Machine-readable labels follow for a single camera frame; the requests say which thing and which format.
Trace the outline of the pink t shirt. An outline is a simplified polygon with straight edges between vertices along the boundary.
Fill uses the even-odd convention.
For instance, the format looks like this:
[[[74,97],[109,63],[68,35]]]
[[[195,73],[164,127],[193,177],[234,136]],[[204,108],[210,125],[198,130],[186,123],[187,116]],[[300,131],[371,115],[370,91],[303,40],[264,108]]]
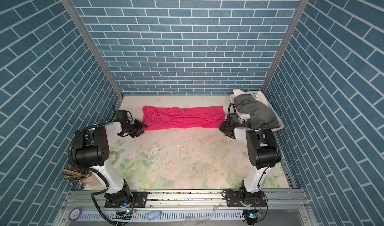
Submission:
[[[143,107],[143,123],[146,131],[167,129],[218,129],[225,121],[222,106],[178,108]]]

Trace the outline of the white plastic laundry basket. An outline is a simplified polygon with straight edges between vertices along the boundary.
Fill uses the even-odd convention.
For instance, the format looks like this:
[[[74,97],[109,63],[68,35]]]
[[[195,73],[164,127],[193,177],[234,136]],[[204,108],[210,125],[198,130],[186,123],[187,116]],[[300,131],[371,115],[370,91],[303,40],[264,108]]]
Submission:
[[[261,91],[233,90],[230,101],[235,105],[238,117],[251,129],[270,129],[273,132],[284,128],[284,123],[266,96]]]

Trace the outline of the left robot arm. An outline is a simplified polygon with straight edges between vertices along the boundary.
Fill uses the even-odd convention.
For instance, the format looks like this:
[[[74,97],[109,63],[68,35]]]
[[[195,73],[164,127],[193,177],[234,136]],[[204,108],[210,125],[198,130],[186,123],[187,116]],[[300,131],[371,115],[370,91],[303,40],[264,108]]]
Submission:
[[[137,138],[147,127],[134,120],[129,111],[117,110],[109,122],[77,130],[70,142],[69,162],[96,176],[105,187],[102,194],[114,207],[127,208],[133,201],[133,194],[109,160],[112,139],[114,136]]]

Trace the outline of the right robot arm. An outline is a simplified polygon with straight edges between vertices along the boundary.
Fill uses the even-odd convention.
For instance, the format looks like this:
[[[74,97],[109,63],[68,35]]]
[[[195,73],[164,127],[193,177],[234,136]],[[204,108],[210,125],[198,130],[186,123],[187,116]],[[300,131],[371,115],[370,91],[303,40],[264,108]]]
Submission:
[[[222,191],[227,206],[230,208],[268,206],[268,197],[262,190],[262,181],[281,161],[281,153],[273,132],[270,129],[249,129],[245,123],[238,124],[233,119],[225,120],[219,130],[227,137],[246,141],[248,158],[252,165],[238,190]]]

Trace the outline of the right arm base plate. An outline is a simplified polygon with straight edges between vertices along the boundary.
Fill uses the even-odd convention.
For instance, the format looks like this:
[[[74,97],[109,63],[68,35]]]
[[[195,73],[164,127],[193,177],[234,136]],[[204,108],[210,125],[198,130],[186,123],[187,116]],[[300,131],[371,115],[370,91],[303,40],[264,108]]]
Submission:
[[[229,208],[234,207],[266,207],[267,199],[262,192],[249,193],[246,191],[223,190],[222,197]]]

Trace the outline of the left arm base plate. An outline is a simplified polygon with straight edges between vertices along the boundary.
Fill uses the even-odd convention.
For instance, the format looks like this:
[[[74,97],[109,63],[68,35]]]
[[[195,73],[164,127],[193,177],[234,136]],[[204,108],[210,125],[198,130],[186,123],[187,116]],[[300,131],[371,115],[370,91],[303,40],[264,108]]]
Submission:
[[[105,203],[105,208],[107,209],[128,209],[128,208],[139,208],[143,209],[146,206],[148,199],[148,192],[131,192],[129,199],[122,198],[107,200]]]

